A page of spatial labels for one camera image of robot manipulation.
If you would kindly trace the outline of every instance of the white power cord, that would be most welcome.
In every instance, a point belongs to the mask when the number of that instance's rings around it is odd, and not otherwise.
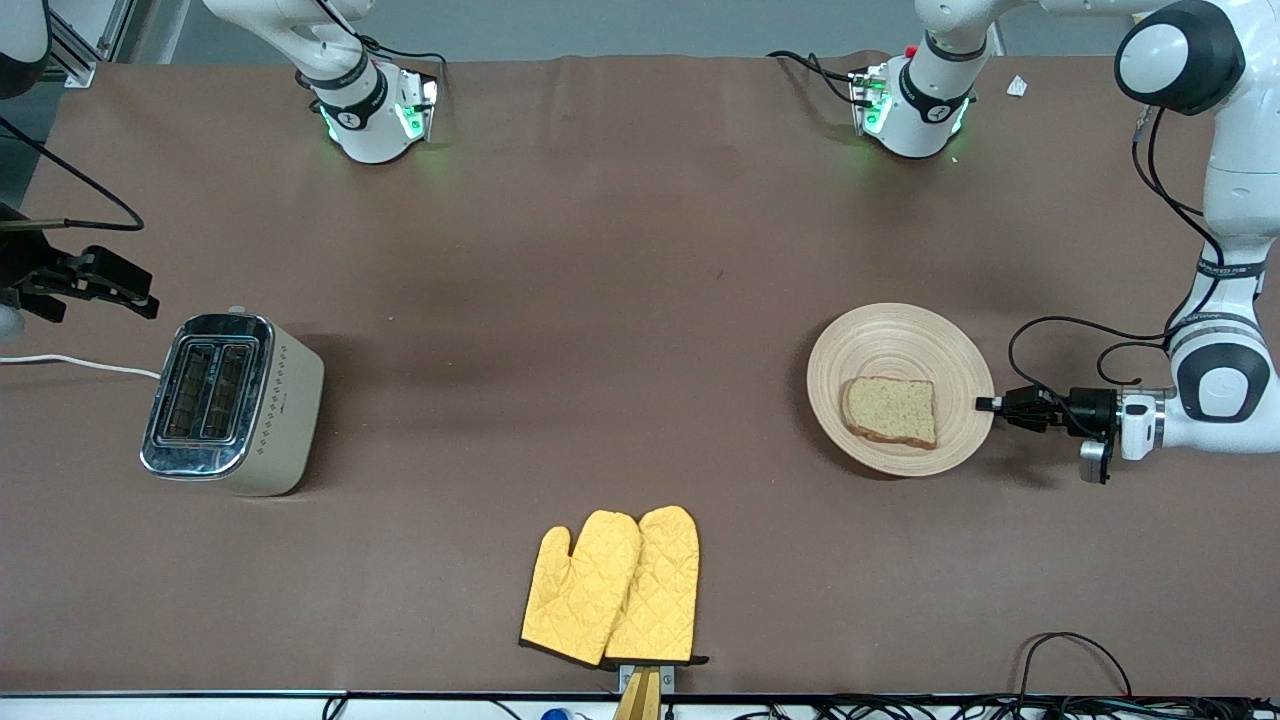
[[[79,357],[70,357],[68,355],[28,355],[26,357],[0,357],[0,365],[9,365],[9,364],[17,365],[26,363],[70,363],[72,365],[81,365],[84,368],[92,368],[95,370],[128,373],[131,375],[142,375],[145,378],[151,378],[154,380],[160,379],[160,373],[152,373],[151,370],[141,370],[138,368],[120,368],[118,365],[104,365],[102,363],[93,363],[92,360],[81,360]]]

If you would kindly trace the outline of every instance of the green led light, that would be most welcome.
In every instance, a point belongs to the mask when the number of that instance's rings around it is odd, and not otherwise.
[[[404,127],[404,135],[410,140],[417,140],[422,137],[422,114],[413,108],[404,108],[399,102],[396,104],[396,117],[399,118],[401,126]]]
[[[951,135],[960,132],[960,124],[964,122],[964,111],[969,109],[969,101],[965,100],[960,109],[956,110],[956,122],[951,126]]]
[[[320,117],[324,118],[324,124],[329,128],[329,140],[338,142],[338,133],[334,132],[333,120],[329,118],[329,113],[325,111],[324,105],[320,106]]]
[[[867,110],[867,120],[864,123],[867,132],[873,135],[879,132],[884,127],[884,118],[888,117],[892,106],[893,102],[888,92],[881,94],[879,100]]]

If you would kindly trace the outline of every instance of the yellow oven mitt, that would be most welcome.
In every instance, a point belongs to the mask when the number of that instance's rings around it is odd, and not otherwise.
[[[698,527],[684,507],[660,507],[640,519],[640,562],[604,655],[618,662],[690,662]]]
[[[622,512],[593,512],[572,553],[568,528],[548,530],[534,564],[520,643],[599,665],[639,557],[640,529]]]

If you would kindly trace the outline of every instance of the wooden handle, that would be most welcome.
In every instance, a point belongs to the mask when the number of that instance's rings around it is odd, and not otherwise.
[[[658,720],[662,712],[660,689],[658,667],[636,667],[622,692],[613,720]]]

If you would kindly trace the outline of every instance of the small paper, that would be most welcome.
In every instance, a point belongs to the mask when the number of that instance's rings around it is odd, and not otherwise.
[[[1014,76],[1014,82],[1009,83],[1009,90],[1005,92],[1012,95],[1014,97],[1027,95],[1027,81],[1023,79],[1023,76]]]

